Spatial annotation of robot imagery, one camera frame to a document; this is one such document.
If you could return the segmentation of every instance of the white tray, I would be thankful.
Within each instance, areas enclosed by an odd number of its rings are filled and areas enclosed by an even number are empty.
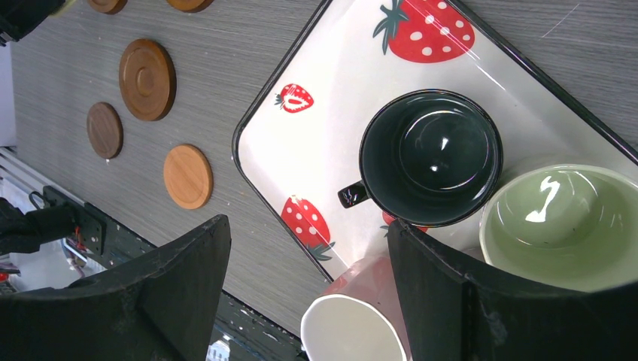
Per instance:
[[[406,6],[397,0],[325,1],[235,132],[240,171],[329,278],[387,249],[380,208],[364,202],[344,209],[337,192],[360,179],[360,142],[375,113],[417,89],[448,89],[480,104],[503,140],[504,171],[529,156],[561,153],[638,181],[635,150],[459,1],[404,2],[431,7],[425,14],[434,14],[434,22],[410,25],[433,39],[431,56],[470,44],[464,54],[411,62],[391,44],[384,55],[384,34],[373,32],[385,18],[380,7],[391,9],[393,2]],[[455,20],[457,11],[466,20]],[[447,44],[452,49],[446,52]],[[286,107],[276,104],[278,95]],[[480,213],[428,234],[458,250],[479,247]]]

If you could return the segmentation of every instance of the pink cup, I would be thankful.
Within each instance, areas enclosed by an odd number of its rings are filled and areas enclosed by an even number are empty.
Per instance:
[[[390,258],[362,259],[312,302],[301,320],[311,361],[407,361],[410,347]]]

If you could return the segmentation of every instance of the table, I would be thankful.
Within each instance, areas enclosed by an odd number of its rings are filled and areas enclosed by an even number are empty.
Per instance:
[[[319,2],[215,0],[185,14],[135,0],[106,16],[79,1],[12,47],[18,157],[157,245],[227,214],[233,244],[224,289],[299,334],[303,312],[326,281],[243,181],[230,145],[235,125]],[[638,3],[466,3],[638,145],[636,105],[625,101],[638,96]],[[135,119],[120,96],[120,56],[136,38],[160,42],[177,70],[175,106],[156,123]],[[86,114],[95,102],[110,102],[123,121],[125,144],[110,162],[87,139]],[[164,157],[181,143],[202,149],[214,169],[212,199],[198,211],[180,209],[163,184]]]

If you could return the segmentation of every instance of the mug handle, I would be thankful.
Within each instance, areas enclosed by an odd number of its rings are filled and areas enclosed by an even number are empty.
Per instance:
[[[369,198],[366,186],[363,185],[361,180],[340,190],[337,193],[337,196],[339,197],[339,201],[343,208],[354,207]]]

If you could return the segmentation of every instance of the white polka dot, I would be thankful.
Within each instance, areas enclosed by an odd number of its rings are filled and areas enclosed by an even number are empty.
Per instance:
[[[410,34],[410,40],[417,41],[423,38],[423,34],[421,32],[413,32]]]

